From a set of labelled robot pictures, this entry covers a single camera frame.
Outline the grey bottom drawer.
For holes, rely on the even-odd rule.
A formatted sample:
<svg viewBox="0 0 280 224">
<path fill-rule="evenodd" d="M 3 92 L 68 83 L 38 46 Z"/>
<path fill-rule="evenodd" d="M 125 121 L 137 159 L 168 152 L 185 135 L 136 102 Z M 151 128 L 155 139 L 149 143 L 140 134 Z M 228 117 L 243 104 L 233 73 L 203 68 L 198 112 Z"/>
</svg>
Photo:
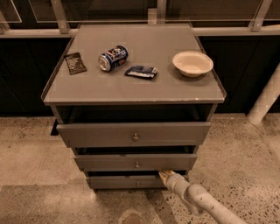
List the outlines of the grey bottom drawer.
<svg viewBox="0 0 280 224">
<path fill-rule="evenodd" d="M 92 189 L 143 189 L 164 188 L 158 175 L 148 176 L 99 176 L 87 178 Z"/>
</svg>

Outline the grey drawer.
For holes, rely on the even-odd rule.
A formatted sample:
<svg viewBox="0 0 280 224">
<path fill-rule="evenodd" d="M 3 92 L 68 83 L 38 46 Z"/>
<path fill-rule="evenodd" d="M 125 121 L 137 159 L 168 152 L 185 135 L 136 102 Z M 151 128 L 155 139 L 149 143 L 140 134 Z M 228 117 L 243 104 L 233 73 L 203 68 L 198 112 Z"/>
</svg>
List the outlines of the grey drawer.
<svg viewBox="0 0 280 224">
<path fill-rule="evenodd" d="M 164 188 L 158 175 L 148 176 L 99 176 L 87 178 L 92 189 L 143 189 Z"/>
<path fill-rule="evenodd" d="M 89 172 L 190 170 L 194 154 L 126 154 L 76 156 L 76 164 Z"/>
<path fill-rule="evenodd" d="M 210 122 L 125 122 L 59 124 L 69 148 L 201 145 Z"/>
</svg>

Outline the grey middle drawer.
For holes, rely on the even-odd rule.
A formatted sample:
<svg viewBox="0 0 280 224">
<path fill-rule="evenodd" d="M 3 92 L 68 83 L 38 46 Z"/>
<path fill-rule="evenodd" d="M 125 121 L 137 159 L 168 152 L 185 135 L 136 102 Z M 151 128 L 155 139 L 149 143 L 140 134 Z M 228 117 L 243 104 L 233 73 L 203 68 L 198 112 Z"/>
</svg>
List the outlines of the grey middle drawer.
<svg viewBox="0 0 280 224">
<path fill-rule="evenodd" d="M 126 154 L 76 156 L 76 164 L 89 172 L 190 170 L 194 154 Z"/>
</svg>

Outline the grey drawer cabinet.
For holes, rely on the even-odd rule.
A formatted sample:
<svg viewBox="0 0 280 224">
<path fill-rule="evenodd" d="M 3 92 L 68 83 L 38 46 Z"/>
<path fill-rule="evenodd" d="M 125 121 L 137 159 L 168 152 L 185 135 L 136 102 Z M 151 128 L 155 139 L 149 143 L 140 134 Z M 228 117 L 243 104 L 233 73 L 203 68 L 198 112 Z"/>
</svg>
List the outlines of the grey drawer cabinet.
<svg viewBox="0 0 280 224">
<path fill-rule="evenodd" d="M 110 72 L 98 59 L 115 46 L 125 46 L 126 62 Z M 132 32 L 77 33 L 69 53 L 80 53 L 87 71 L 71 75 L 61 60 L 42 94 L 58 125 L 71 123 L 186 123 L 210 122 L 226 98 L 218 76 L 209 72 L 198 78 L 183 76 L 172 64 L 183 51 L 201 51 L 200 41 L 187 29 L 157 28 L 136 36 Z M 155 67 L 153 79 L 127 76 L 133 66 Z M 194 154 L 199 145 L 70 148 L 82 155 Z M 86 180 L 99 176 L 148 176 L 161 171 L 84 171 Z"/>
</svg>

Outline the grey top drawer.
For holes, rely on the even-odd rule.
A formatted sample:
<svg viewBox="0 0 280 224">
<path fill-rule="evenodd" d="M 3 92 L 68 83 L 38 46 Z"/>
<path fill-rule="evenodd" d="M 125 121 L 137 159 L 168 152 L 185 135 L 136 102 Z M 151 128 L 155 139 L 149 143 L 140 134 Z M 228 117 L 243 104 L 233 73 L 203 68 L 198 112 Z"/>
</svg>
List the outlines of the grey top drawer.
<svg viewBox="0 0 280 224">
<path fill-rule="evenodd" d="M 210 122 L 125 122 L 59 124 L 69 148 L 201 145 Z"/>
</svg>

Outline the blue white snack packet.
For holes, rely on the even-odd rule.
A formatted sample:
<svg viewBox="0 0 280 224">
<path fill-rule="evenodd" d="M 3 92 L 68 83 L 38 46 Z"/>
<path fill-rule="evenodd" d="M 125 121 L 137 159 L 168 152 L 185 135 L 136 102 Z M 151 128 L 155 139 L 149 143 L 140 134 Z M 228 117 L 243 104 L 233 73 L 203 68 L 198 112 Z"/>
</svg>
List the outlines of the blue white snack packet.
<svg viewBox="0 0 280 224">
<path fill-rule="evenodd" d="M 137 78 L 153 79 L 158 70 L 152 66 L 133 66 L 128 69 L 124 74 Z"/>
</svg>

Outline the white paper bowl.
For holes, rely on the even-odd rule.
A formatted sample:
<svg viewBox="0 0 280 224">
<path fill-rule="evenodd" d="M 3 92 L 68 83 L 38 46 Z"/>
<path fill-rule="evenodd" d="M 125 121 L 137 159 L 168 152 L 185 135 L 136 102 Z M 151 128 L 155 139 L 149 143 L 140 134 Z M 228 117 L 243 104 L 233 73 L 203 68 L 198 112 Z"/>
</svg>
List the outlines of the white paper bowl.
<svg viewBox="0 0 280 224">
<path fill-rule="evenodd" d="M 213 61 L 202 52 L 179 52 L 173 59 L 172 64 L 186 77 L 199 77 L 210 72 L 214 68 Z"/>
</svg>

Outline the blue soda can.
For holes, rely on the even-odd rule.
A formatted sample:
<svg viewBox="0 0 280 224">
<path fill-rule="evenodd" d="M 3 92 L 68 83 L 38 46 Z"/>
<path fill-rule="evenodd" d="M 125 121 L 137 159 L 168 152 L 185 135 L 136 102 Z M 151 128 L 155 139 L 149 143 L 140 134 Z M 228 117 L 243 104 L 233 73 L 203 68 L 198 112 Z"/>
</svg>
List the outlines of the blue soda can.
<svg viewBox="0 0 280 224">
<path fill-rule="evenodd" d="M 117 45 L 101 54 L 98 63 L 102 71 L 110 72 L 126 62 L 129 57 L 127 48 Z"/>
</svg>

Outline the dark brown snack packet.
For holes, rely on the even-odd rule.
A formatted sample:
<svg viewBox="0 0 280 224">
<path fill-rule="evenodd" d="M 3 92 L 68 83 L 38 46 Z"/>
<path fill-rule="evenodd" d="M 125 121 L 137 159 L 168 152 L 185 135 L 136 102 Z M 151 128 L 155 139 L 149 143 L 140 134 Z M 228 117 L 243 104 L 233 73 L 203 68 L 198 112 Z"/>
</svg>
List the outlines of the dark brown snack packet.
<svg viewBox="0 0 280 224">
<path fill-rule="evenodd" d="M 83 61 L 81 60 L 81 54 L 79 52 L 71 53 L 65 56 L 67 67 L 71 75 L 79 74 L 87 71 Z"/>
</svg>

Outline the white diagonal post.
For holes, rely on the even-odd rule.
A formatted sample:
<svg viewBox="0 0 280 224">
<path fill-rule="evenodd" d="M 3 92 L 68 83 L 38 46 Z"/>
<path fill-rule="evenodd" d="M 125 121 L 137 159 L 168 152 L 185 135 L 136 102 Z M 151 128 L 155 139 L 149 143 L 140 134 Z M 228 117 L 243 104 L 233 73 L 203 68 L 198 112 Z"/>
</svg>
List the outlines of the white diagonal post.
<svg viewBox="0 0 280 224">
<path fill-rule="evenodd" d="M 274 102 L 280 95 L 280 63 L 277 65 L 274 73 L 269 78 L 268 83 L 255 101 L 254 106 L 249 111 L 248 120 L 256 125 L 266 116 Z"/>
</svg>

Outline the metal window rail frame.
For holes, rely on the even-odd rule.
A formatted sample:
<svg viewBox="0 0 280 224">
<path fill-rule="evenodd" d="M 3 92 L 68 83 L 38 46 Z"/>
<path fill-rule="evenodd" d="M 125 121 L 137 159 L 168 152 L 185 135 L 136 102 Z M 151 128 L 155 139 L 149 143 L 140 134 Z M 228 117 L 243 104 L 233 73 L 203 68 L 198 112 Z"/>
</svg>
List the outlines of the metal window rail frame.
<svg viewBox="0 0 280 224">
<path fill-rule="evenodd" d="M 3 38 L 71 38 L 86 29 L 203 36 L 279 35 L 280 0 L 0 0 Z"/>
</svg>

